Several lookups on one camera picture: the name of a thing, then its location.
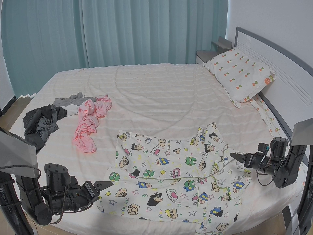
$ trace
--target pillowcase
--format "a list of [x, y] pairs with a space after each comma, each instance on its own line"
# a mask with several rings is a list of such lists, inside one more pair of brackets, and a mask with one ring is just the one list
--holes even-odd
[[276, 78], [267, 64], [238, 48], [213, 57], [204, 66], [226, 89], [237, 108], [240, 108], [240, 102], [249, 101]]

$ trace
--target wall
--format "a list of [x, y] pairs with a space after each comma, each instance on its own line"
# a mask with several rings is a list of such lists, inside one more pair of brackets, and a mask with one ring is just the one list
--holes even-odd
[[[1, 18], [2, 0], [0, 0]], [[3, 109], [14, 96], [14, 91], [7, 73], [7, 67], [3, 58], [2, 40], [0, 34], [0, 109]]]
[[229, 0], [226, 38], [236, 27], [282, 46], [313, 67], [313, 0]]

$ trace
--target curtain fold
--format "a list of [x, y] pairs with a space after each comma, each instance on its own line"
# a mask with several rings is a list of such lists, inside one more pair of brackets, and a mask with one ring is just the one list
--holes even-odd
[[194, 63], [225, 36], [228, 0], [4, 0], [1, 34], [14, 92], [57, 72]]

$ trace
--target bed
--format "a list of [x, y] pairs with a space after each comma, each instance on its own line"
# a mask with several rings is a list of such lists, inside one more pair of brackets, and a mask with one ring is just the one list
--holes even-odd
[[[244, 42], [245, 36], [237, 40]], [[255, 152], [260, 142], [269, 143], [273, 138], [259, 112], [249, 102], [236, 108], [225, 89], [202, 64], [112, 66], [59, 72], [32, 99], [10, 131], [23, 137], [22, 118], [26, 112], [51, 104], [56, 97], [68, 97], [80, 91], [86, 96], [108, 94], [112, 100], [108, 115], [100, 119], [97, 133], [92, 134], [97, 151], [85, 154], [72, 145], [78, 122], [78, 116], [74, 115], [57, 122], [60, 129], [50, 135], [37, 155], [42, 171], [46, 163], [61, 164], [79, 183], [102, 180], [105, 171], [115, 164], [116, 135], [120, 129], [188, 139], [199, 126], [216, 122], [229, 147], [244, 153]], [[262, 96], [270, 98], [270, 93], [273, 92], [267, 89]], [[287, 125], [292, 129], [292, 122]], [[295, 184], [278, 189], [274, 184], [260, 186], [253, 173], [251, 186], [243, 193], [247, 200], [227, 234], [243, 232], [275, 216], [301, 196], [305, 178], [302, 170]], [[269, 182], [270, 176], [262, 176], [260, 180]], [[39, 183], [46, 184], [44, 176]], [[194, 234], [198, 224], [127, 219], [102, 213], [94, 205], [86, 212], [64, 215], [56, 226], [78, 235]]]

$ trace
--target white headboard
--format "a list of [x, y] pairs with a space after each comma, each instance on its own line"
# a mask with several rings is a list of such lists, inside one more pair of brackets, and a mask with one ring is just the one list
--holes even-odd
[[313, 118], [313, 68], [286, 49], [240, 27], [234, 46], [276, 72], [276, 80], [259, 95], [290, 139], [295, 123]]

